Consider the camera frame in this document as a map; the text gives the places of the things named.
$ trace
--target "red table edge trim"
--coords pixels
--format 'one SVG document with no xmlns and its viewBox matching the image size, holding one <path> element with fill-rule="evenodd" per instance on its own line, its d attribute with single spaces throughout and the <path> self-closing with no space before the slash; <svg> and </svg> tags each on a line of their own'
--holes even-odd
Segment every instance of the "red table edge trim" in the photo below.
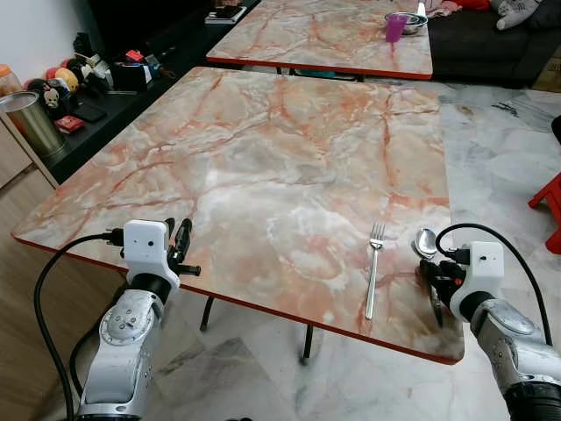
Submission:
<svg viewBox="0 0 561 421">
<path fill-rule="evenodd" d="M 295 64 L 295 63 L 282 63 L 277 61 L 259 61 L 259 60 L 246 60 L 246 59 L 226 59 L 221 57 L 206 57 L 207 61 L 214 63 L 228 63 L 228 64 L 247 64 L 253 66 L 267 66 L 270 68 L 299 68 L 302 70 L 320 70 L 323 72 L 340 72 L 350 73 L 352 75 L 371 75 L 371 76 L 389 76 L 398 77 L 401 79 L 418 79 L 428 81 L 432 78 L 432 73 L 418 74 L 418 73 L 405 73 L 393 72 L 389 70 L 367 70 L 363 68 L 336 68 L 330 66 L 318 66 L 315 64 Z"/>
<path fill-rule="evenodd" d="M 41 249 L 41 250 L 46 250 L 46 251 L 52 252 L 52 253 L 56 253 L 58 251 L 55 248 L 42 246 L 40 244 L 33 243 L 33 242 L 25 240 L 25 239 L 19 239 L 18 237 L 15 236 L 15 234 L 13 232 L 11 232 L 11 236 L 17 242 L 25 244 L 27 246 L 35 247 L 35 248 L 38 248 L 38 249 Z M 128 271 L 126 268 L 121 268 L 120 266 L 111 265 L 109 263 L 103 263 L 99 260 L 94 260 L 94 259 L 90 259 L 88 257 L 80 256 L 79 254 L 67 253 L 67 256 L 69 256 L 73 259 L 87 261 L 89 263 L 93 263 L 95 265 L 102 266 L 104 268 L 113 269 L 113 270 L 116 270 L 118 272 L 127 272 Z M 192 286 L 186 285 L 184 283 L 181 283 L 180 288 L 195 292 L 197 294 L 202 294 L 204 296 L 213 296 L 213 297 L 215 297 L 219 300 L 223 300 L 223 301 L 227 301 L 229 303 L 234 303 L 234 304 L 237 304 L 237 305 L 241 305 L 243 307 L 247 307 L 247 308 L 250 308 L 250 309 L 253 309 L 253 310 L 263 311 L 265 313 L 273 314 L 274 316 L 279 316 L 281 318 L 287 318 L 289 320 L 293 320 L 293 321 L 298 322 L 298 323 L 303 323 L 305 325 L 313 325 L 314 327 L 319 327 L 320 329 L 324 329 L 325 331 L 334 332 L 334 333 L 337 333 L 337 334 L 342 335 L 342 336 L 362 340 L 363 342 L 368 342 L 368 343 L 371 343 L 371 344 L 374 344 L 374 345 L 382 346 L 384 348 L 393 349 L 394 351 L 398 351 L 400 353 L 407 353 L 407 354 L 413 355 L 415 357 L 423 358 L 424 360 L 430 360 L 430 361 L 438 362 L 440 364 L 446 364 L 446 365 L 449 365 L 449 366 L 453 366 L 454 364 L 456 364 L 456 363 L 458 363 L 462 360 L 461 358 L 459 360 L 453 360 L 453 359 L 445 358 L 445 357 L 437 357 L 437 356 L 431 355 L 429 353 L 421 353 L 419 351 L 408 349 L 408 348 L 405 348 L 403 346 L 390 344 L 389 342 L 384 342 L 383 340 L 377 340 L 377 339 L 374 339 L 374 338 L 370 338 L 368 336 L 362 336 L 362 335 L 359 335 L 357 333 L 344 331 L 343 329 L 339 329 L 339 328 L 334 327 L 334 326 L 324 325 L 322 323 L 318 323 L 318 322 L 313 321 L 313 320 L 307 320 L 305 318 L 299 318 L 298 316 L 283 313 L 282 311 L 273 310 L 273 309 L 270 309 L 268 307 L 264 307 L 264 306 L 253 304 L 253 303 L 248 303 L 246 301 L 238 300 L 236 298 L 231 298 L 229 296 L 222 296 L 222 295 L 216 294 L 214 292 L 205 291 L 204 289 L 198 289 L 196 287 L 192 287 Z"/>
</svg>

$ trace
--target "metal bowl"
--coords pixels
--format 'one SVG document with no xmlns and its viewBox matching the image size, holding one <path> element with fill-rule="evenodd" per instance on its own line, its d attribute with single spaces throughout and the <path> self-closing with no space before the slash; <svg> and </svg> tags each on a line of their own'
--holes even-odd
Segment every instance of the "metal bowl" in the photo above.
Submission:
<svg viewBox="0 0 561 421">
<path fill-rule="evenodd" d="M 413 33 L 417 33 L 419 29 L 421 29 L 423 26 L 427 24 L 427 22 L 429 22 L 429 19 L 426 16 L 417 15 L 416 13 L 409 13 L 408 11 L 397 11 L 395 13 L 388 13 L 384 17 L 384 19 L 387 21 L 387 19 L 391 15 L 405 15 L 408 17 L 407 23 L 403 28 L 403 35 L 411 35 Z"/>
</svg>

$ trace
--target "metal canister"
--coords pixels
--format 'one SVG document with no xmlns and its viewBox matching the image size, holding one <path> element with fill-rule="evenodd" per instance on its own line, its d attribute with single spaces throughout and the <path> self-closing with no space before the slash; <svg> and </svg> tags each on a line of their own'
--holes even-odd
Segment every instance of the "metal canister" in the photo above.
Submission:
<svg viewBox="0 0 561 421">
<path fill-rule="evenodd" d="M 0 98 L 0 111 L 6 113 L 38 156 L 45 158 L 64 147 L 62 134 L 41 107 L 36 92 L 16 92 Z"/>
</svg>

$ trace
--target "spoon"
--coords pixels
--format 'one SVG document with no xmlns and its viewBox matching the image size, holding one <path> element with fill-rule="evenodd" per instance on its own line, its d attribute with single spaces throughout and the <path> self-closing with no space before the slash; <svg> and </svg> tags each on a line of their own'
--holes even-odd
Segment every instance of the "spoon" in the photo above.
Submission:
<svg viewBox="0 0 561 421">
<path fill-rule="evenodd" d="M 421 257 L 431 260 L 437 254 L 437 235 L 429 228 L 421 228 L 415 236 L 413 248 Z"/>
</svg>

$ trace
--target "red chair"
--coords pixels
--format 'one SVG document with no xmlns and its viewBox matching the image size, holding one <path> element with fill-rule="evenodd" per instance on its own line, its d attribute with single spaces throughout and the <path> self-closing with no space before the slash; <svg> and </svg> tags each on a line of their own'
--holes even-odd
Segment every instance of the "red chair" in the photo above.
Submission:
<svg viewBox="0 0 561 421">
<path fill-rule="evenodd" d="M 557 231 L 545 242 L 547 249 L 555 254 L 561 254 L 561 173 L 543 187 L 532 200 L 528 202 L 530 208 L 535 208 L 542 200 L 547 202 L 557 221 Z"/>
</svg>

